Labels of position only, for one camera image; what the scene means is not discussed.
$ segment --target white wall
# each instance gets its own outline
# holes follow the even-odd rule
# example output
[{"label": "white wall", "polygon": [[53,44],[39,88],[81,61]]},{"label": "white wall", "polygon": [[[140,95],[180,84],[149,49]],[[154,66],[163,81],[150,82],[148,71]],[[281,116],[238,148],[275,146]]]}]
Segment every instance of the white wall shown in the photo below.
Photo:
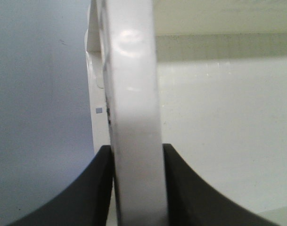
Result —
[{"label": "white wall", "polygon": [[160,36],[163,142],[261,212],[287,206],[287,34]]},{"label": "white wall", "polygon": [[66,188],[93,158],[89,0],[0,0],[0,226]]}]

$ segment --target curved edge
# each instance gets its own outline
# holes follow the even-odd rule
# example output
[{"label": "curved edge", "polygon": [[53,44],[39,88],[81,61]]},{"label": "curved edge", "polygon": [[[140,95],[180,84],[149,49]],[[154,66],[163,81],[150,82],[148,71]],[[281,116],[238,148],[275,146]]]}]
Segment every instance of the curved edge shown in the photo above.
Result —
[{"label": "curved edge", "polygon": [[277,226],[212,188],[171,144],[163,147],[171,226]]},{"label": "curved edge", "polygon": [[68,188],[9,226],[105,226],[113,171],[111,147],[104,145]]}]

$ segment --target black curved edge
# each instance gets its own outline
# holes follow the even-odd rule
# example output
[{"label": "black curved edge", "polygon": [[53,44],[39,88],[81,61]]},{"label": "black curved edge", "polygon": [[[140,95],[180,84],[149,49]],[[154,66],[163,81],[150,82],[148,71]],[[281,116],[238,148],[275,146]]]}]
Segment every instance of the black curved edge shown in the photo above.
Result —
[{"label": "black curved edge", "polygon": [[217,192],[171,144],[164,159],[170,226],[277,226]]},{"label": "black curved edge", "polygon": [[10,226],[105,226],[114,163],[102,146],[84,172],[53,200]]}]

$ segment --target gray wall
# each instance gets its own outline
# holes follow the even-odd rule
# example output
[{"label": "gray wall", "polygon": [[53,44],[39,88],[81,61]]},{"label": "gray wall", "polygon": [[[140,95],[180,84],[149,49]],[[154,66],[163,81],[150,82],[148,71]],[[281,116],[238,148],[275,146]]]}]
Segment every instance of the gray wall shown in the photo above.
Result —
[{"label": "gray wall", "polygon": [[89,0],[0,0],[0,226],[66,188],[93,158]]}]

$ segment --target white plastic part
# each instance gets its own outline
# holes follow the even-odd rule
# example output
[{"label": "white plastic part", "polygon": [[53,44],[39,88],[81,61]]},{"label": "white plastic part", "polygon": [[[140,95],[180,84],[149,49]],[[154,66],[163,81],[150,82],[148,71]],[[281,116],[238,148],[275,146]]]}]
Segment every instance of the white plastic part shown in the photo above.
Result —
[{"label": "white plastic part", "polygon": [[287,33],[156,43],[163,142],[252,212],[287,206]]},{"label": "white plastic part", "polygon": [[155,0],[157,35],[287,32],[287,0]]},{"label": "white plastic part", "polygon": [[[101,47],[98,47],[99,29]],[[115,156],[115,191],[122,226],[168,225],[164,158],[156,77],[153,4],[146,0],[98,0],[91,3],[87,60],[93,136],[105,120],[97,79],[101,50],[111,146]]]},{"label": "white plastic part", "polygon": [[85,35],[93,145],[95,153],[110,144],[107,105],[102,74],[102,59],[96,2],[88,10],[88,30]]}]

